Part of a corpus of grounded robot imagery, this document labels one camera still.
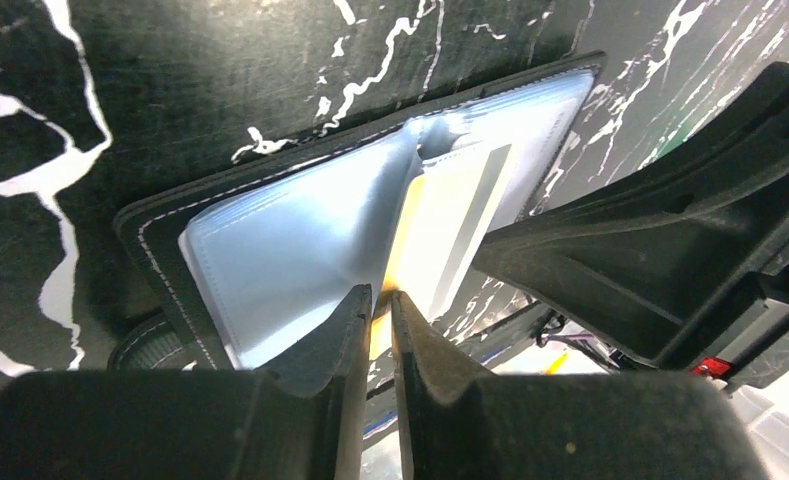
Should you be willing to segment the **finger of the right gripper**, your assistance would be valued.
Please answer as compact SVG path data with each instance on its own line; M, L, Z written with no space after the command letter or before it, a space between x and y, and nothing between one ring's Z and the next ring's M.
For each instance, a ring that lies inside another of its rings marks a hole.
M710 356L740 301L789 304L789 63L647 167L489 233L473 264L637 362Z

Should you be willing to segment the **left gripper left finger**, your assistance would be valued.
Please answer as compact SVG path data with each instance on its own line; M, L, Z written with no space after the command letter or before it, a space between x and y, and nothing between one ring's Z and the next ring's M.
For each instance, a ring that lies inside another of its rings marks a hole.
M255 370L25 374L0 392L0 479L355 479L372 291Z

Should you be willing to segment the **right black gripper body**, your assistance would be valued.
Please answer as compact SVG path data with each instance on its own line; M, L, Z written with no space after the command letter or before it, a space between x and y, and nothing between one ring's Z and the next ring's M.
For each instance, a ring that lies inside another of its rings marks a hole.
M690 371L726 391L763 389L789 371L789 264L750 273L690 330L664 370Z

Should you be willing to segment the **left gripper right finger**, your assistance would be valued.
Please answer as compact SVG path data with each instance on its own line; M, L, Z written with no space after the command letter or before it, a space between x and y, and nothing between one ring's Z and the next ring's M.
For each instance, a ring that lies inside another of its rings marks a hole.
M686 373L498 375L391 299L407 479L764 479L724 396Z

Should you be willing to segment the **yellow orange credit card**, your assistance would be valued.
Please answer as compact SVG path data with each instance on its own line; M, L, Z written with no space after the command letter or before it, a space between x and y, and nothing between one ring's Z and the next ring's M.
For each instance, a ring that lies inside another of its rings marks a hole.
M516 168L511 150L463 146L425 164L410 183L371 327L372 360L392 344L394 293L406 293L427 320L449 310Z

